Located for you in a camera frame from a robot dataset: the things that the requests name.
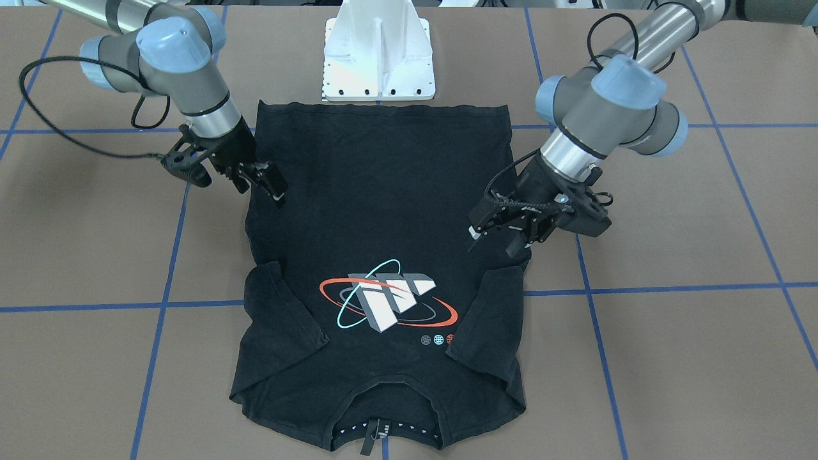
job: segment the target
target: blue tape line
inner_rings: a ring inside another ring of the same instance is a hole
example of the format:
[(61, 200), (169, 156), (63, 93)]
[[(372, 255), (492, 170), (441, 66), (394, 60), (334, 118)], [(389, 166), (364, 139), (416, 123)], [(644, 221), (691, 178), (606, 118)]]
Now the blue tape line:
[(718, 128), (818, 128), (818, 123), (728, 123)]
[(807, 335), (807, 330), (804, 328), (804, 325), (801, 322), (801, 317), (798, 315), (798, 311), (795, 308), (793, 299), (789, 296), (787, 285), (784, 283), (784, 277), (781, 276), (781, 271), (779, 270), (778, 264), (775, 261), (775, 257), (772, 254), (772, 249), (770, 248), (770, 245), (767, 242), (766, 237), (764, 236), (762, 225), (758, 221), (758, 217), (756, 216), (756, 211), (753, 209), (753, 205), (750, 203), (750, 198), (749, 195), (747, 194), (747, 190), (744, 189), (744, 183), (741, 181), (739, 171), (735, 167), (735, 163), (733, 162), (733, 155), (730, 154), (730, 149), (727, 147), (727, 142), (724, 139), (724, 135), (721, 133), (721, 128), (719, 127), (719, 124), (716, 121), (716, 116), (713, 114), (712, 108), (710, 107), (708, 97), (706, 94), (704, 94), (704, 88), (702, 86), (701, 81), (699, 80), (699, 76), (696, 74), (696, 69), (693, 67), (693, 61), (690, 60), (690, 56), (687, 54), (687, 50), (685, 49), (685, 47), (682, 47), (681, 51), (685, 55), (685, 61), (687, 61), (688, 67), (690, 67), (690, 73), (693, 74), (693, 80), (696, 82), (696, 87), (699, 89), (699, 93), (702, 96), (704, 106), (708, 110), (710, 120), (713, 122), (713, 124), (716, 125), (716, 133), (718, 134), (719, 142), (721, 143), (721, 148), (724, 149), (724, 154), (725, 157), (727, 158), (727, 163), (730, 165), (730, 169), (733, 172), (735, 182), (739, 186), (742, 198), (744, 198), (744, 204), (747, 205), (747, 210), (750, 213), (750, 217), (753, 219), (753, 225), (755, 225), (756, 231), (758, 232), (758, 236), (762, 240), (762, 244), (764, 245), (764, 251), (767, 254), (767, 258), (770, 260), (770, 265), (772, 265), (773, 272), (775, 272), (775, 278), (778, 279), (781, 291), (784, 293), (784, 298), (787, 300), (789, 311), (793, 315), (793, 320), (795, 320), (795, 324), (798, 327), (798, 331), (801, 333), (801, 338), (804, 340), (804, 345), (807, 347), (807, 352), (809, 353), (810, 358), (812, 358), (812, 365), (818, 372), (818, 356), (816, 356), (815, 349), (812, 348), (812, 343), (810, 342), (810, 338)]
[(818, 282), (788, 282), (787, 287), (818, 287)]
[(190, 183), (185, 184), (185, 195), (182, 198), (182, 208), (179, 210), (179, 221), (176, 224), (176, 237), (173, 239), (173, 251), (170, 253), (170, 265), (168, 266), (168, 281), (164, 284), (164, 294), (162, 302), (170, 300), (170, 287), (173, 285), (173, 272), (176, 271), (176, 257), (179, 253), (179, 242), (182, 240), (182, 227), (185, 225), (185, 214), (187, 214), (187, 193), (191, 190)]
[(145, 387), (142, 389), (142, 403), (139, 405), (139, 416), (137, 417), (137, 429), (133, 433), (133, 444), (131, 444), (131, 460), (137, 460), (139, 452), (139, 441), (142, 438), (142, 426), (145, 423), (145, 413), (148, 409), (148, 399), (151, 396), (151, 384), (153, 383), (153, 373), (156, 367), (156, 355), (159, 353), (159, 342), (162, 337), (164, 326), (165, 308), (159, 310), (159, 318), (156, 320), (156, 332), (154, 342), (151, 347), (151, 359), (148, 361), (148, 373), (145, 377)]
[[(185, 185), (185, 195), (182, 198), (182, 208), (179, 210), (179, 220), (176, 226), (176, 237), (173, 240), (173, 250), (170, 255), (168, 266), (168, 281), (164, 285), (162, 302), (167, 302), (170, 297), (170, 287), (173, 284), (173, 272), (176, 269), (176, 256), (179, 252), (179, 242), (182, 239), (182, 227), (185, 224), (185, 214), (187, 213), (187, 193), (191, 190), (190, 183)], [(145, 421), (145, 412), (148, 407), (148, 399), (151, 396), (151, 385), (153, 383), (153, 373), (156, 366), (156, 355), (159, 353), (159, 343), (162, 338), (162, 326), (164, 325), (164, 314), (166, 307), (159, 309), (159, 319), (156, 322), (156, 333), (154, 335), (153, 348), (151, 349), (151, 360), (148, 362), (148, 373), (145, 377), (145, 389), (142, 391), (142, 404), (139, 407), (137, 418), (137, 429), (133, 433), (133, 445), (131, 446), (131, 460), (136, 460), (139, 452), (139, 442), (142, 440), (142, 424)]]
[(190, 302), (142, 302), (134, 304), (67, 304), (0, 307), (0, 313), (74, 312), (131, 309), (187, 309), (200, 307), (238, 307), (243, 300), (194, 300)]
[[(48, 34), (48, 39), (46, 39), (46, 44), (43, 46), (43, 52), (40, 53), (40, 59), (43, 59), (48, 54), (48, 48), (51, 47), (51, 43), (54, 40), (54, 35), (56, 34), (56, 27), (60, 24), (60, 18), (62, 17), (62, 10), (57, 11), (56, 17), (54, 18), (54, 24), (52, 24), (51, 32)], [(34, 80), (37, 79), (37, 75), (40, 73), (40, 68), (37, 67), (36, 69), (32, 70), (31, 78), (29, 79), (29, 84), (26, 85), (25, 91), (29, 94), (31, 90), (34, 88)], [(2, 160), (3, 155), (6, 155), (6, 149), (8, 148), (9, 142), (11, 142), (11, 137), (14, 135), (15, 128), (17, 127), (17, 123), (20, 121), (20, 116), (23, 115), (23, 107), (25, 107), (25, 99), (22, 97), (20, 98), (20, 104), (17, 106), (17, 112), (14, 114), (14, 119), (11, 121), (11, 126), (7, 131), (7, 136), (3, 140), (2, 145), (0, 146), (0, 160)]]
[(750, 289), (778, 289), (774, 282), (754, 284), (715, 284), (703, 286), (610, 287), (591, 289), (593, 294), (643, 294), (648, 292), (746, 291)]
[[(153, 129), (136, 129), (136, 128), (102, 128), (102, 129), (63, 129), (68, 134), (139, 134), (139, 133), (178, 133), (176, 128), (153, 128)], [(14, 134), (56, 134), (51, 129), (20, 129)]]
[(537, 42), (534, 41), (534, 29), (531, 27), (531, 16), (528, 15), (528, 8), (523, 8), (523, 12), (525, 12), (525, 24), (528, 27), (528, 40), (531, 41), (531, 51), (534, 53), (534, 65), (537, 67), (537, 77), (540, 79), (540, 84), (542, 84), (545, 79), (542, 78), (540, 55), (537, 53)]
[[(222, 7), (222, 25), (225, 25), (226, 21), (227, 21), (227, 7)], [(220, 49), (220, 50), (216, 51), (216, 54), (213, 55), (213, 63), (218, 64), (218, 55), (221, 52), (222, 52), (222, 50)]]
[(582, 244), (579, 242), (579, 235), (575, 234), (574, 239), (577, 242), (577, 257), (579, 258), (579, 269), (582, 272), (582, 283), (585, 284), (585, 295), (586, 298), (588, 299), (588, 309), (591, 311), (591, 322), (594, 325), (594, 335), (596, 336), (596, 348), (600, 352), (602, 372), (605, 375), (605, 386), (608, 387), (608, 399), (610, 399), (611, 412), (613, 413), (613, 423), (616, 426), (616, 434), (617, 438), (619, 439), (619, 450), (622, 453), (622, 460), (628, 460), (627, 445), (625, 444), (625, 434), (622, 431), (622, 422), (619, 420), (619, 408), (616, 404), (614, 383), (611, 381), (610, 371), (608, 368), (608, 357), (605, 355), (605, 345), (602, 343), (602, 332), (600, 331), (600, 323), (596, 317), (594, 296), (591, 293), (591, 282), (588, 280), (588, 271), (585, 267), (585, 257), (582, 255)]
[(553, 291), (525, 291), (526, 297), (553, 297), (558, 295), (585, 295), (584, 289), (555, 289)]

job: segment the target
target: clothing tag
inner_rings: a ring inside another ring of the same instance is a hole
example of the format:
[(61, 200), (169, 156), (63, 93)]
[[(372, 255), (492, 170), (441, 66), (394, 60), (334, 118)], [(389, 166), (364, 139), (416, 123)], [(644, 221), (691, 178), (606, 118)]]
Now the clothing tag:
[(369, 423), (366, 424), (366, 436), (363, 438), (361, 455), (369, 456), (372, 454), (372, 448), (375, 447), (375, 441), (389, 435), (390, 425), (392, 425), (391, 420), (384, 420), (380, 418), (369, 419)]

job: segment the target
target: black t-shirt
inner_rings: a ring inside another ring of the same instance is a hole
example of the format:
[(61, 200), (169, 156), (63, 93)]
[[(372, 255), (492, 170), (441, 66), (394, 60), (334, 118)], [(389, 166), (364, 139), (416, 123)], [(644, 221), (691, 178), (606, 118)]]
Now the black t-shirt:
[(530, 253), (469, 251), (466, 218), (512, 161), (507, 108), (259, 103), (255, 135), (290, 189), (247, 214), (244, 414), (328, 450), (373, 418), (441, 449), (520, 415)]

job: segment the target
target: printed graphic logo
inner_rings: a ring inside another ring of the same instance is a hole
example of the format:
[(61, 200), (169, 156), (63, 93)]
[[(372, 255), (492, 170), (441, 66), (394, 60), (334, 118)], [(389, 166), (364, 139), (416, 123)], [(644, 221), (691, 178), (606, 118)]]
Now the printed graphic logo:
[[(420, 336), (420, 343), (422, 345), (431, 345), (432, 340), (433, 340), (432, 337), (427, 336), (426, 334)], [(437, 334), (434, 337), (434, 344), (435, 345), (443, 345), (443, 342), (451, 344), (453, 340), (455, 340), (455, 335), (454, 334), (449, 334), (448, 336), (446, 336), (445, 339), (443, 339), (443, 336), (441, 336), (440, 334)]]
[[(395, 264), (395, 273), (379, 272), (383, 267)], [(326, 292), (330, 285), (350, 283), (334, 300)], [(350, 273), (346, 278), (331, 278), (321, 283), (318, 289), (327, 300), (338, 306), (338, 327), (349, 329), (364, 321), (378, 332), (383, 332), (399, 324), (410, 327), (444, 327), (457, 322), (457, 311), (446, 302), (431, 296), (446, 309), (448, 319), (438, 320), (438, 311), (434, 306), (425, 303), (418, 297), (432, 291), (437, 285), (434, 280), (423, 273), (401, 274), (401, 263), (390, 259), (370, 270), (369, 273)], [(356, 322), (344, 324), (344, 312), (352, 312), (363, 318)], [(436, 336), (435, 342), (443, 342), (443, 336)]]

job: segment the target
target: metal arm segment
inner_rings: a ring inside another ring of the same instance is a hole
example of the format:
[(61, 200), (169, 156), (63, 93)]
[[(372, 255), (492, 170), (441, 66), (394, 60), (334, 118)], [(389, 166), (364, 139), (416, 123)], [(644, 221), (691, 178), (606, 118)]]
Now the metal arm segment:
[(250, 182), (276, 201), (283, 197), (286, 181), (274, 165), (257, 161), (253, 134), (211, 59), (225, 43), (222, 23), (211, 10), (183, 10), (153, 0), (44, 2), (121, 34), (89, 39), (80, 55), (143, 78), (135, 81), (83, 62), (83, 72), (93, 83), (146, 97), (167, 95), (185, 116), (182, 139), (161, 160), (171, 174), (207, 187), (210, 176), (201, 162), (209, 158), (239, 192), (246, 192)]
[[(491, 193), (469, 214), (475, 240), (511, 228), (519, 236), (515, 254), (545, 241), (562, 228), (599, 236), (611, 224), (591, 186), (615, 147), (664, 156), (685, 141), (687, 120), (673, 104), (659, 100), (663, 82), (649, 72), (700, 32), (723, 19), (818, 25), (815, 0), (666, 0), (638, 24), (639, 49), (631, 33), (604, 50), (596, 64), (572, 77), (547, 79), (537, 93), (537, 113), (556, 126), (518, 176), (515, 189)], [(641, 79), (642, 83), (633, 82)]]

